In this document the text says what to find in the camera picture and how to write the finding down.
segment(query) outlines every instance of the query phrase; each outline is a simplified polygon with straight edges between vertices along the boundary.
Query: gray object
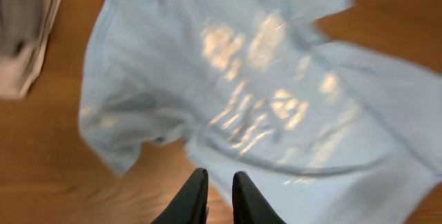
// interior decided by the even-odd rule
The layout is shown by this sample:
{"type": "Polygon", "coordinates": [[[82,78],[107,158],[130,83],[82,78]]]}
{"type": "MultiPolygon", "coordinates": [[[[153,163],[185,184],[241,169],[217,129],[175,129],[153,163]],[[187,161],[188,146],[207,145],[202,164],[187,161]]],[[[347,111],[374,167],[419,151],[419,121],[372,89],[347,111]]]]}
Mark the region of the gray object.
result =
{"type": "Polygon", "coordinates": [[[0,54],[16,56],[38,38],[43,0],[0,0],[0,54]]]}

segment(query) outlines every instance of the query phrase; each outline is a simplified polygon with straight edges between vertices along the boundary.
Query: black pointed object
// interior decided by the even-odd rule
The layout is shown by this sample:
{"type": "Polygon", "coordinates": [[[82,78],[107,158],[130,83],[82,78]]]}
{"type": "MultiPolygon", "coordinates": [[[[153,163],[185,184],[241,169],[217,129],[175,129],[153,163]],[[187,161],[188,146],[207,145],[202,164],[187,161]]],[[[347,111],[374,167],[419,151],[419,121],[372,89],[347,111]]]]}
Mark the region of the black pointed object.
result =
{"type": "Polygon", "coordinates": [[[233,177],[232,194],[235,224],[285,223],[245,172],[239,171],[233,177]]]}
{"type": "Polygon", "coordinates": [[[205,224],[208,179],[207,170],[196,169],[152,224],[205,224]]]}

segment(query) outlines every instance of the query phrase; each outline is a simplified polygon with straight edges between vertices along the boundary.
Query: wooden floor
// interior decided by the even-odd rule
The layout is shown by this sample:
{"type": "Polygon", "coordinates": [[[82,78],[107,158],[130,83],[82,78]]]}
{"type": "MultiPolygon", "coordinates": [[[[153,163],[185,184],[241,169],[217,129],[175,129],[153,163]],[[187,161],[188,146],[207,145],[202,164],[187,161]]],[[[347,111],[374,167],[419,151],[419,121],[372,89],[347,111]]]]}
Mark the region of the wooden floor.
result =
{"type": "MultiPolygon", "coordinates": [[[[0,102],[1,224],[150,223],[193,171],[181,143],[146,145],[119,179],[81,141],[81,69],[102,2],[63,0],[29,97],[0,102]]],[[[214,190],[209,195],[209,223],[232,223],[231,210],[214,190]]],[[[442,187],[409,223],[442,223],[442,187]]]]}

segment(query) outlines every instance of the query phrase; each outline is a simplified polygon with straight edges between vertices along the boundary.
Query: blue cloth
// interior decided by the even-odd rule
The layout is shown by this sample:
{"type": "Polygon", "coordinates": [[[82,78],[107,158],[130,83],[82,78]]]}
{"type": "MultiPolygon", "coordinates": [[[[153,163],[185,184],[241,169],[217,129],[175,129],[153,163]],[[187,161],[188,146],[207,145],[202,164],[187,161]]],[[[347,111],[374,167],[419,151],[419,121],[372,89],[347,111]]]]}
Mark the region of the blue cloth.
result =
{"type": "Polygon", "coordinates": [[[294,2],[106,0],[84,140],[122,174],[183,137],[227,202],[244,170],[287,223],[404,221],[441,175],[441,78],[328,42],[294,2]]]}

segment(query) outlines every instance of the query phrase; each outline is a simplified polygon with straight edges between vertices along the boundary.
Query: light blue shirt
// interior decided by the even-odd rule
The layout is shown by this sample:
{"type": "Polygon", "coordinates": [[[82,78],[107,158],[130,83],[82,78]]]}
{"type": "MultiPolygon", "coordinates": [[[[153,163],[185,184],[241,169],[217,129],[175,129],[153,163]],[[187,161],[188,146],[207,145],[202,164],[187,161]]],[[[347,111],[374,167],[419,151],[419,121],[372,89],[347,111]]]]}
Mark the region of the light blue shirt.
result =
{"type": "Polygon", "coordinates": [[[441,78],[327,41],[314,9],[106,0],[86,51],[84,140],[122,174],[141,143],[184,137],[228,202],[246,171],[287,223],[401,223],[441,175],[441,78]]]}

